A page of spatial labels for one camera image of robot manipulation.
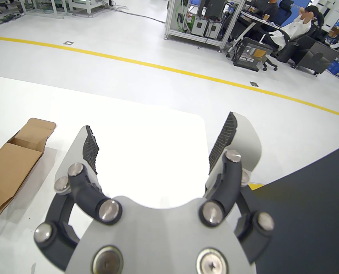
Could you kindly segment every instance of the metal bolt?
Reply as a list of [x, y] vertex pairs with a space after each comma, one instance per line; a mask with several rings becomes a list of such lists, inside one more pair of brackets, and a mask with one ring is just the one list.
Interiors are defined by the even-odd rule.
[[238, 163], [241, 160], [241, 155], [236, 150], [227, 150], [225, 156], [234, 163]]
[[92, 262], [94, 274], [120, 274], [124, 261], [119, 249], [113, 246], [102, 248]]
[[76, 175], [79, 175], [83, 170], [83, 164], [82, 163], [73, 163], [68, 168], [68, 175], [70, 177], [74, 177]]
[[34, 232], [34, 240], [37, 243], [43, 243], [47, 241], [52, 235], [52, 226], [48, 223], [41, 223]]
[[64, 192], [68, 187], [69, 187], [69, 183], [68, 183], [68, 177], [67, 177], [67, 176], [60, 177], [60, 178], [59, 178], [58, 180], [56, 180], [56, 182], [54, 183], [54, 190], [56, 191], [56, 193], [62, 193], [62, 192]]
[[273, 218], [266, 212], [261, 212], [258, 215], [257, 221], [262, 229], [266, 231], [272, 231], [275, 228], [275, 222], [273, 221]]
[[104, 222], [111, 222], [119, 214], [120, 206], [118, 202], [108, 199], [100, 206], [99, 216]]
[[241, 186], [245, 187], [249, 184], [250, 177], [244, 170], [241, 171]]
[[197, 258], [198, 274], [225, 274], [228, 272], [223, 255], [212, 248], [200, 252]]
[[224, 218], [221, 207], [212, 201], [208, 201], [204, 204], [202, 207], [202, 215], [207, 222], [214, 225], [219, 224]]

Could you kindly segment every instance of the cardboard box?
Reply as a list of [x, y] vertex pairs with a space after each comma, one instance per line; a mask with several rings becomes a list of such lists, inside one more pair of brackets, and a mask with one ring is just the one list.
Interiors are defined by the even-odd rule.
[[54, 122], [31, 118], [0, 149], [0, 214], [12, 201], [56, 127]]

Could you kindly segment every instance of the blue crate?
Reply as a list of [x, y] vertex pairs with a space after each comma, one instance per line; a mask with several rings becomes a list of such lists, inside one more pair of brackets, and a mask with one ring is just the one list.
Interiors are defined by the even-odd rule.
[[331, 63], [331, 65], [328, 67], [328, 70], [332, 73], [332, 74], [334, 74], [334, 75], [336, 75], [336, 76], [338, 76], [339, 77], [339, 63], [337, 63], [337, 62], [332, 62]]

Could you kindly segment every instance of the black t-shirt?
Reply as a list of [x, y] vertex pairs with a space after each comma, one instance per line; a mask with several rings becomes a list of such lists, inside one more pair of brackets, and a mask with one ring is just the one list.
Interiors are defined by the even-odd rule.
[[268, 21], [273, 21], [273, 18], [275, 17], [277, 11], [279, 10], [279, 5], [276, 3], [268, 3], [263, 14], [264, 15], [269, 15]]

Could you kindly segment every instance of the workbench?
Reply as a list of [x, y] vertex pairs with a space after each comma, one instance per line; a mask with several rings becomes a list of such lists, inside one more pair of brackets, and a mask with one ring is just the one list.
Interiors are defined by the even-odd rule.
[[[31, 117], [53, 121], [56, 129], [0, 216], [0, 274], [62, 273], [38, 250], [33, 233], [55, 195], [55, 173], [86, 124], [100, 148], [96, 169], [105, 195], [170, 208], [204, 194], [209, 162], [198, 115], [0, 77], [0, 148]], [[73, 208], [69, 223], [79, 237], [91, 221]]]
[[169, 5], [168, 5], [168, 11], [167, 11], [167, 19], [166, 19], [166, 27], [165, 27], [165, 39], [168, 38], [169, 35], [174, 35], [176, 37], [181, 37], [181, 38], [186, 38], [186, 39], [191, 39], [193, 41], [201, 42], [201, 43], [206, 43], [210, 44], [216, 47], [219, 47], [220, 50], [222, 50], [225, 47], [225, 44], [230, 36], [230, 33], [236, 23], [236, 20], [242, 10], [242, 7], [245, 3], [245, 0], [225, 0], [230, 3], [236, 3], [237, 7], [235, 8], [232, 19], [229, 22], [228, 28], [226, 29], [226, 32], [223, 36], [223, 39], [221, 41], [216, 40], [216, 39], [211, 39], [207, 37], [201, 37], [197, 35], [193, 35], [191, 33], [184, 33], [179, 31], [176, 28], [173, 28], [173, 25], [171, 26], [172, 21], [176, 21], [177, 18], [175, 18], [175, 13], [176, 10], [175, 8], [175, 1], [176, 0], [169, 0]]

